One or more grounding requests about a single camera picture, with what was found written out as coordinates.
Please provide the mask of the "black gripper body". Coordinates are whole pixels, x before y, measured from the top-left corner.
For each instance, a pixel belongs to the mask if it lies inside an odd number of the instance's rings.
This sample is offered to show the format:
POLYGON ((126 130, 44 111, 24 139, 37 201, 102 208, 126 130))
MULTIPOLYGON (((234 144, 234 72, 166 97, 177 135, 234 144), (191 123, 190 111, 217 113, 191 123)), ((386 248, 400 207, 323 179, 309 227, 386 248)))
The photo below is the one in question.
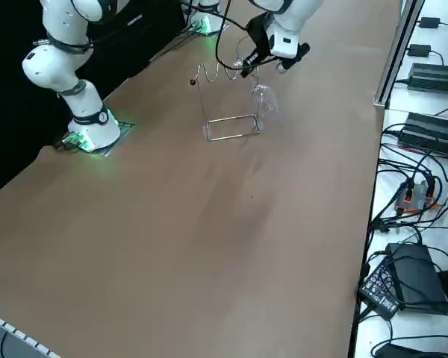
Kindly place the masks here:
POLYGON ((267 36, 267 26, 272 19, 270 13, 262 13, 249 20, 246 25, 246 32, 253 41, 255 48, 249 57, 269 57, 270 44, 267 36))

